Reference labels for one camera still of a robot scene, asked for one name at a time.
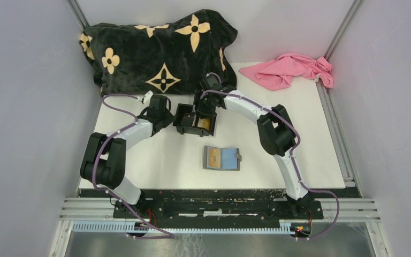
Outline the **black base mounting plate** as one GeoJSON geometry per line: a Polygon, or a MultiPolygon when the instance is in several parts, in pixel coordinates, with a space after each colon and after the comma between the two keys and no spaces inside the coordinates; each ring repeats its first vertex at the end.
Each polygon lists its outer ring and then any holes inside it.
{"type": "Polygon", "coordinates": [[[143,190],[132,208],[160,229],[274,228],[279,220],[322,220],[320,198],[298,205],[284,190],[143,190]]]}

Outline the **stack of cards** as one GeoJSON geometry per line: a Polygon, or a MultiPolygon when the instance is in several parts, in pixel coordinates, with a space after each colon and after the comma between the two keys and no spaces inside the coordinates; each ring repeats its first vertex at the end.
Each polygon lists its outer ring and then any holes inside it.
{"type": "Polygon", "coordinates": [[[198,117],[195,114],[185,114],[181,121],[182,126],[197,127],[209,130],[211,127],[210,117],[198,117]]]}

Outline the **black floral plush blanket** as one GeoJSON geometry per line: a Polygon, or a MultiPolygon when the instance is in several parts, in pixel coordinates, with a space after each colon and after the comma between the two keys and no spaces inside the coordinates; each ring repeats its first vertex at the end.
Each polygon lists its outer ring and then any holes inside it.
{"type": "Polygon", "coordinates": [[[192,95],[208,73],[237,85],[225,57],[237,35],[219,12],[202,9],[160,26],[96,24],[82,31],[79,44],[102,96],[192,95]]]}

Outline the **orange credit card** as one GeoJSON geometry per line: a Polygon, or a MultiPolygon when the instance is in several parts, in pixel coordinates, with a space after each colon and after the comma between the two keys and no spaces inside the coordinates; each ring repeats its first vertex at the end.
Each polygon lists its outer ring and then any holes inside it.
{"type": "Polygon", "coordinates": [[[221,150],[219,148],[209,147],[207,153],[207,167],[211,169],[221,168],[221,150]]]}

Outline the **black plastic card box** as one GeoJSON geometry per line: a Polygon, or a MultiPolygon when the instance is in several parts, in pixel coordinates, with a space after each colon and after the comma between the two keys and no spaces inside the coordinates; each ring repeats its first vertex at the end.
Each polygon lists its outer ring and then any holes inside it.
{"type": "Polygon", "coordinates": [[[217,114],[202,115],[194,112],[191,104],[179,103],[174,116],[173,126],[180,134],[194,134],[200,137],[213,137],[215,134],[217,114]]]}

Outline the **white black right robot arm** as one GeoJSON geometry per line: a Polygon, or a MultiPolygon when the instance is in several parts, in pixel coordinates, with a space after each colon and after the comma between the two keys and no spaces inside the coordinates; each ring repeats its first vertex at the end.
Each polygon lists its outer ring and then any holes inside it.
{"type": "Polygon", "coordinates": [[[314,199],[302,180],[296,161],[294,151],[301,138],[286,108],[280,104],[270,107],[258,103],[236,88],[222,85],[215,74],[200,81],[198,96],[195,102],[197,113],[206,115],[214,108],[223,108],[242,115],[257,126],[260,144],[276,160],[284,180],[288,213],[294,218],[304,217],[314,199]]]}

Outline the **grey leather card holder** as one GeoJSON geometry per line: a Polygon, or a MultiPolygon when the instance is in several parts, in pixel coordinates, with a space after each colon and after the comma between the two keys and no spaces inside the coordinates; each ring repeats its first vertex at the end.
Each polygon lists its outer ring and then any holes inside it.
{"type": "Polygon", "coordinates": [[[239,148],[219,148],[221,150],[221,168],[211,169],[207,167],[207,150],[209,147],[213,146],[204,146],[203,147],[203,160],[202,166],[207,170],[218,170],[218,171],[239,171],[240,162],[242,161],[242,156],[240,154],[239,148]]]}

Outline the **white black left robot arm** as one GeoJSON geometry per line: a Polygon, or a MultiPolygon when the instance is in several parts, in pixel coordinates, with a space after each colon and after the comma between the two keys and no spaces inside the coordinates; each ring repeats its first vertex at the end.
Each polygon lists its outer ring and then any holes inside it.
{"type": "Polygon", "coordinates": [[[96,190],[105,191],[117,200],[127,204],[126,210],[133,217],[142,217],[147,211],[147,203],[141,200],[142,191],[125,176],[126,153],[140,141],[148,139],[167,128],[174,121],[171,100],[164,96],[146,93],[132,96],[146,103],[139,115],[113,107],[106,107],[130,115],[133,120],[126,126],[104,134],[90,135],[80,167],[80,177],[89,181],[96,190]]]}

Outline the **pink cloth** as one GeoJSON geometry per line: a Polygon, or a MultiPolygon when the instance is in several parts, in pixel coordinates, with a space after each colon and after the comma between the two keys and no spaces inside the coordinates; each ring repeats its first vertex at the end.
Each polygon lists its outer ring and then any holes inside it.
{"type": "Polygon", "coordinates": [[[313,59],[296,53],[285,53],[277,59],[243,67],[241,74],[271,91],[289,88],[294,77],[321,80],[325,88],[333,88],[332,65],[324,58],[313,59]]]}

